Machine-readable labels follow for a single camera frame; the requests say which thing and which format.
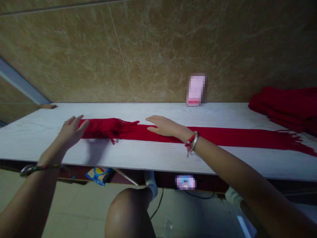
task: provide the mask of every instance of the black cable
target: black cable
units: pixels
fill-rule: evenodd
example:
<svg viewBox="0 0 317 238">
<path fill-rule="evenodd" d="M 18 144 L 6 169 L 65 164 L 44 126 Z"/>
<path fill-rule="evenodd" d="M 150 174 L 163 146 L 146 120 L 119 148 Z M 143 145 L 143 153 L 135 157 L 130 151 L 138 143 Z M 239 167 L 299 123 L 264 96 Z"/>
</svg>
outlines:
<svg viewBox="0 0 317 238">
<path fill-rule="evenodd" d="M 196 195 L 193 195 L 193 194 L 190 194 L 189 192 L 186 192 L 187 194 L 193 196 L 193 197 L 196 197 L 196 198 L 200 198 L 200 199 L 211 199 L 214 197 L 215 195 L 215 188 L 214 188 L 214 185 L 210 182 L 207 182 L 206 180 L 201 180 L 201 182 L 205 182 L 205 183 L 208 183 L 212 186 L 212 190 L 213 190 L 213 193 L 212 193 L 212 196 L 211 197 L 200 197 L 200 196 L 196 196 Z"/>
<path fill-rule="evenodd" d="M 200 199 L 211 199 L 214 197 L 215 195 L 215 188 L 214 188 L 214 185 L 206 180 L 201 180 L 201 182 L 205 182 L 205 183 L 208 183 L 212 186 L 212 190 L 213 190 L 213 193 L 212 193 L 212 196 L 211 197 L 200 197 L 200 196 L 196 196 L 196 195 L 193 195 L 193 194 L 190 194 L 189 192 L 186 192 L 188 193 L 189 195 L 193 196 L 193 197 L 196 197 L 196 198 L 200 198 Z M 158 207 L 157 209 L 155 210 L 155 212 L 153 213 L 153 215 L 151 216 L 150 220 L 154 217 L 154 215 L 156 214 L 156 212 L 158 211 L 159 209 L 159 206 L 161 205 L 161 201 L 162 201 L 162 198 L 163 198 L 163 194 L 164 194 L 164 188 L 162 188 L 162 195 L 161 195 L 161 199 L 159 200 L 159 204 L 158 204 Z"/>
<path fill-rule="evenodd" d="M 158 207 L 157 207 L 157 209 L 155 210 L 155 212 L 153 213 L 153 215 L 151 216 L 150 220 L 154 217 L 155 213 L 158 211 L 159 206 L 161 205 L 161 201 L 162 201 L 162 198 L 163 198 L 163 194 L 164 194 L 164 188 L 162 188 L 162 195 L 161 195 L 161 199 L 159 200 Z"/>
</svg>

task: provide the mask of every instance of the silver bangle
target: silver bangle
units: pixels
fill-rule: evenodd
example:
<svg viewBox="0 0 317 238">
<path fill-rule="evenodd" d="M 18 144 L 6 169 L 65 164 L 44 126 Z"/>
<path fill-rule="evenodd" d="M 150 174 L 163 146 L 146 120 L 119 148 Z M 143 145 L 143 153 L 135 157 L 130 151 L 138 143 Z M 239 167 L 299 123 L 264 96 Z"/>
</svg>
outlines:
<svg viewBox="0 0 317 238">
<path fill-rule="evenodd" d="M 194 142 L 193 142 L 193 146 L 192 146 L 191 152 L 195 149 L 195 146 L 196 146 L 196 143 L 197 143 L 197 139 L 198 139 L 198 136 L 199 136 L 199 133 L 197 131 L 194 131 L 194 134 L 195 134 L 195 139 L 194 139 Z"/>
</svg>

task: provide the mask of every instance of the phone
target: phone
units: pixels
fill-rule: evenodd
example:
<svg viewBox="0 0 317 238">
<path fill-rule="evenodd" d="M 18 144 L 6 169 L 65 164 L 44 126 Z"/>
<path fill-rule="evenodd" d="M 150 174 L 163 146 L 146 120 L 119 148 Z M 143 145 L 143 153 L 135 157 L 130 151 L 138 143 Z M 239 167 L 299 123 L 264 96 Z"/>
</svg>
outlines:
<svg viewBox="0 0 317 238">
<path fill-rule="evenodd" d="M 195 190 L 197 182 L 193 175 L 176 175 L 175 190 Z"/>
</svg>

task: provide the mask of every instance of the white sock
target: white sock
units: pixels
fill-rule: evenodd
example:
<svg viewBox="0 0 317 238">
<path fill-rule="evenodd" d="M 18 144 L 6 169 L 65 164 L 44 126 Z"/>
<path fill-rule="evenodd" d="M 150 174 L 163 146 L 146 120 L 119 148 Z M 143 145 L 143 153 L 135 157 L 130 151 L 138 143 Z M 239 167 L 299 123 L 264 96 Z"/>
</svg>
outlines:
<svg viewBox="0 0 317 238">
<path fill-rule="evenodd" d="M 232 188 L 229 187 L 225 193 L 226 200 L 232 204 L 236 204 L 240 207 L 240 203 L 243 201 L 243 198 Z"/>
<path fill-rule="evenodd" d="M 156 198 L 156 196 L 158 195 L 158 186 L 156 185 L 155 182 L 155 178 L 154 178 L 154 171 L 144 171 L 144 180 L 145 180 L 145 184 L 148 188 L 151 189 L 153 197 L 152 200 L 154 198 Z"/>
</svg>

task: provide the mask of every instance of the tiled floor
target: tiled floor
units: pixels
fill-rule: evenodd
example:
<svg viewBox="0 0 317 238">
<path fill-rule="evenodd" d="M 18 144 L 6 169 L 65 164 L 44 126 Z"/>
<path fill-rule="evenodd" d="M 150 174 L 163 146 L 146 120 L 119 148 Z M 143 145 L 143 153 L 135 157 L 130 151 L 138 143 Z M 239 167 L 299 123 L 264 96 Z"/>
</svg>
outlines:
<svg viewBox="0 0 317 238">
<path fill-rule="evenodd" d="M 17 173 L 0 170 L 0 211 L 8 204 L 24 179 Z M 108 207 L 115 196 L 128 186 L 96 183 L 85 186 L 57 183 L 43 237 L 104 237 Z M 148 209 L 151 216 L 158 206 L 162 189 Z M 160 208 L 152 219 L 157 237 L 165 237 L 164 224 L 172 222 L 173 237 L 244 237 L 237 220 L 241 211 L 218 198 L 202 200 L 165 189 Z"/>
</svg>

